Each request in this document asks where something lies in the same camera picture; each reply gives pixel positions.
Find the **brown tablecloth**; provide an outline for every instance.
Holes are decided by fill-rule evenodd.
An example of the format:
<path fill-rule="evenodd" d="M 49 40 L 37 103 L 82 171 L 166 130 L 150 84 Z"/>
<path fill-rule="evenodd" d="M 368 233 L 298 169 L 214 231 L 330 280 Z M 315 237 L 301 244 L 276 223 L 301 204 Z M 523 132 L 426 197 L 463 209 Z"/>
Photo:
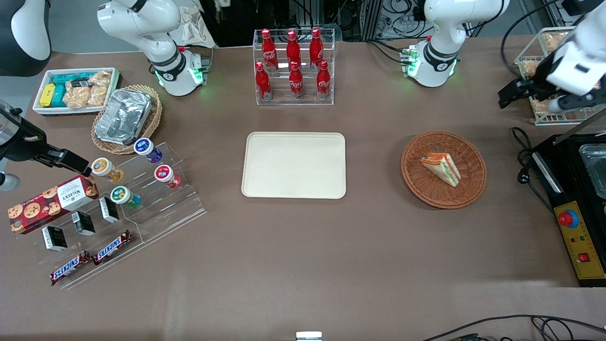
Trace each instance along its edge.
<path fill-rule="evenodd" d="M 512 37 L 510 59 L 529 39 Z M 5 224 L 2 339 L 293 340 L 296 331 L 320 330 L 330 341 L 420 340 L 522 312 L 603 325 L 606 289 L 576 287 L 553 217 L 516 182 L 520 147 L 509 128 L 522 126 L 535 144 L 565 128 L 529 124 L 527 101 L 499 110 L 496 93 L 512 79 L 499 43 L 469 39 L 455 74 L 436 89 L 404 79 L 372 46 L 341 43 L 331 107 L 258 107 L 250 48 L 218 50 L 208 85 L 182 98 L 161 89 L 142 53 L 53 55 L 49 69 L 116 67 L 123 85 L 159 92 L 164 114 L 153 139 L 184 157 L 208 214 L 69 291 L 49 286 L 51 269 Z M 93 116 L 30 111 L 27 119 L 56 146 L 88 160 L 108 156 L 90 139 Z M 402 180 L 405 145 L 434 129 L 466 137 L 486 162 L 486 190 L 465 209 L 429 207 Z M 243 196 L 244 148 L 254 131 L 342 133 L 346 196 Z M 34 162 L 7 171 L 22 186 L 0 194 L 0 212 L 72 176 Z M 468 331 L 537 336 L 526 320 Z"/>

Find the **clear acrylic bottle rack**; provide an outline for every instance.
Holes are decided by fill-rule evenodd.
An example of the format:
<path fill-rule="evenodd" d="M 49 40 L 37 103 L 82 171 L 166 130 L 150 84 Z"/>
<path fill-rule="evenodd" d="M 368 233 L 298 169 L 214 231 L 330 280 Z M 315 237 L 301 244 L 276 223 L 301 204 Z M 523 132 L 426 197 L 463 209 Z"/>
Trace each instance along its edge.
<path fill-rule="evenodd" d="M 278 53 L 278 71 L 275 73 L 267 73 L 269 75 L 269 81 L 271 89 L 273 91 L 273 98 L 270 101 L 264 101 L 259 96 L 259 91 L 255 91 L 255 97 L 257 104 L 260 106 L 271 106 L 271 105 L 333 105 L 335 103 L 335 56 L 336 56 L 336 44 L 335 44 L 335 30 L 334 29 L 320 29 L 320 39 L 324 45 L 324 59 L 328 62 L 328 72 L 330 73 L 330 97 L 327 100 L 319 100 L 317 96 L 318 89 L 316 87 L 316 76 L 317 73 L 311 71 L 310 57 L 309 57 L 309 44 L 311 42 L 311 29 L 294 29 L 297 32 L 299 46 L 301 48 L 301 73 L 303 74 L 303 91 L 305 95 L 300 100 L 294 100 L 290 93 L 290 81 L 288 77 L 290 72 L 288 70 L 288 59 L 286 57 L 286 45 L 288 31 L 291 29 L 280 29 L 270 30 L 271 38 L 276 45 L 276 51 Z M 255 37 L 253 38 L 253 64 L 252 68 L 255 69 L 255 63 L 260 61 L 263 62 L 263 49 L 262 49 L 263 37 L 261 36 L 261 30 L 255 30 Z M 253 77 L 253 85 L 256 87 L 256 82 Z"/>
<path fill-rule="evenodd" d="M 128 243 L 100 265 L 93 264 L 92 260 L 82 264 L 57 282 L 56 286 L 70 289 L 126 258 L 135 250 L 159 240 L 206 213 L 198 194 L 189 185 L 181 169 L 183 159 L 166 143 L 158 145 L 157 148 L 162 152 L 162 160 L 158 163 L 150 163 L 145 157 L 136 156 L 119 165 L 125 176 L 118 184 L 113 184 L 105 178 L 96 178 L 99 197 L 109 198 L 110 191 L 116 186 L 126 186 L 141 197 L 141 204 L 136 209 L 118 205 L 118 222 L 110 223 L 104 220 L 99 201 L 93 200 L 77 211 L 91 217 L 95 234 L 86 236 L 76 233 L 71 213 L 48 224 L 63 230 L 68 244 L 68 248 L 63 251 L 50 251 L 45 248 L 42 229 L 17 237 L 33 243 L 36 259 L 51 274 L 74 259 L 82 250 L 94 256 L 124 231 L 129 230 L 133 235 Z M 171 166 L 175 174 L 181 177 L 179 187 L 172 189 L 155 179 L 153 173 L 160 164 Z"/>

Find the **red bottle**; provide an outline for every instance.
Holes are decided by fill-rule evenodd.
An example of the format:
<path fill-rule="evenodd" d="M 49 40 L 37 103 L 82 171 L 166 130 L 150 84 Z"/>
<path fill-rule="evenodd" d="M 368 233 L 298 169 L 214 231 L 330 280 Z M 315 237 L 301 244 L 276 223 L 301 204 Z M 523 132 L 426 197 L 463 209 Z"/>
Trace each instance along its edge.
<path fill-rule="evenodd" d="M 276 45 L 271 40 L 269 29 L 261 30 L 261 36 L 263 37 L 263 59 L 265 60 L 265 69 L 269 73 L 275 73 L 278 71 L 278 53 L 276 52 Z"/>
<path fill-rule="evenodd" d="M 330 97 L 330 73 L 328 73 L 328 62 L 325 60 L 320 62 L 316 84 L 318 85 L 318 99 L 327 100 Z"/>
<path fill-rule="evenodd" d="M 269 75 L 263 68 L 263 63 L 258 61 L 255 63 L 255 81 L 257 83 L 257 90 L 259 90 L 259 97 L 264 101 L 269 101 L 273 98 L 273 92 L 271 91 L 271 84 L 269 83 Z"/>
<path fill-rule="evenodd" d="M 303 74 L 301 73 L 301 64 L 297 61 L 290 62 L 290 91 L 293 100 L 303 98 Z"/>
<path fill-rule="evenodd" d="M 315 28 L 311 30 L 311 43 L 309 44 L 309 67 L 311 71 L 318 72 L 320 69 L 320 62 L 324 60 L 324 45 L 320 39 L 320 29 Z"/>
<path fill-rule="evenodd" d="M 296 61 L 301 65 L 301 48 L 297 42 L 297 33 L 293 30 L 288 31 L 288 44 L 286 44 L 286 57 L 288 57 L 288 65 Z"/>

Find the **sandwich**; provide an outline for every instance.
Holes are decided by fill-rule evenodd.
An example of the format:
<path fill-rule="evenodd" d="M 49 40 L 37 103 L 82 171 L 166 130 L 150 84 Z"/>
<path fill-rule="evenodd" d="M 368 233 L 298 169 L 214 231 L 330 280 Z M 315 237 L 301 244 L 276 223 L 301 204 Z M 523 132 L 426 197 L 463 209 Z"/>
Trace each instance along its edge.
<path fill-rule="evenodd" d="M 421 164 L 450 186 L 456 187 L 461 180 L 461 173 L 448 153 L 428 153 Z"/>

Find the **wicker basket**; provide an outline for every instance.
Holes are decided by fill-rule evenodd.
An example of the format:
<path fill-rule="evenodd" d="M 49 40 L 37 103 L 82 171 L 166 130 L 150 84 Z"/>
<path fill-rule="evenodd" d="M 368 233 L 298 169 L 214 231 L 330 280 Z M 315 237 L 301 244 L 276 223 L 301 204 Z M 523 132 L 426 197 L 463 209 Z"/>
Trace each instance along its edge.
<path fill-rule="evenodd" d="M 419 162 L 429 152 L 450 154 L 461 173 L 456 187 L 442 181 Z M 482 155 L 469 141 L 450 132 L 436 130 L 415 137 L 402 153 L 401 169 L 412 193 L 437 208 L 463 208 L 478 199 L 486 187 L 486 164 Z"/>
<path fill-rule="evenodd" d="M 142 134 L 140 136 L 150 138 L 156 128 L 158 128 L 158 126 L 160 125 L 160 117 L 162 116 L 162 103 L 160 103 L 158 93 L 156 93 L 156 91 L 149 86 L 141 85 L 127 86 L 124 89 L 144 92 L 150 95 L 153 99 L 151 112 L 147 116 L 145 124 L 143 125 L 143 129 L 141 129 Z M 99 122 L 99 120 L 101 119 L 101 116 L 103 116 L 104 112 L 105 107 L 101 109 L 101 111 L 95 118 L 95 122 L 93 123 L 93 128 L 91 130 L 91 135 L 93 137 L 93 142 L 95 143 L 95 146 L 99 147 L 99 149 L 101 150 L 117 155 L 127 155 L 134 153 L 135 151 L 133 150 L 133 146 L 123 146 L 117 143 L 101 141 L 95 136 L 95 126 L 97 125 L 97 122 Z"/>

